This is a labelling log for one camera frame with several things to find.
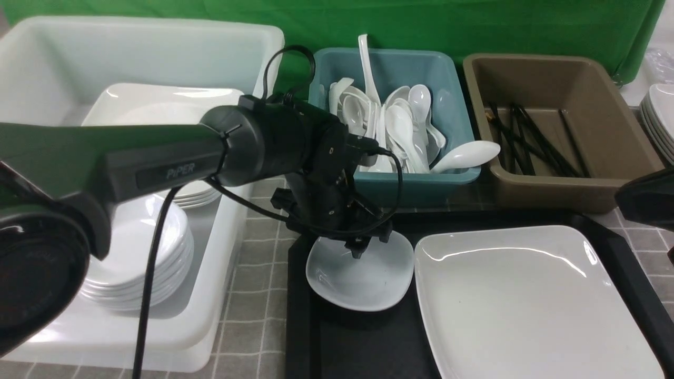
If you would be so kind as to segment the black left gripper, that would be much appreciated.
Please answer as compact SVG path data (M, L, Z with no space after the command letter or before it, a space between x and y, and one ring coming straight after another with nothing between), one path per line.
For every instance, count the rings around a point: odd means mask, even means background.
M288 215L286 226L299 234L344 242L360 259L369 242L388 242L392 221L372 202L357 193L353 183L332 185L289 179L288 189L276 189L271 204Z

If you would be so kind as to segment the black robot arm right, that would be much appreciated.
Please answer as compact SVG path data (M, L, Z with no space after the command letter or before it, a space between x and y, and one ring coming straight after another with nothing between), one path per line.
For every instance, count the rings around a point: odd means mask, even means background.
M626 183L614 198L626 220L673 231L672 166Z

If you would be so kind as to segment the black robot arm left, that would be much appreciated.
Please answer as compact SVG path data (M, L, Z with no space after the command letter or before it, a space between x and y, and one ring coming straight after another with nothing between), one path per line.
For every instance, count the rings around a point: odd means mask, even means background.
M288 228L361 257L371 238L389 240L397 206L383 214L353 175L387 153L289 94L243 95L194 125L2 123L2 355L63 313L92 257L106 259L118 204L190 182L265 213L230 188L284 175L272 204Z

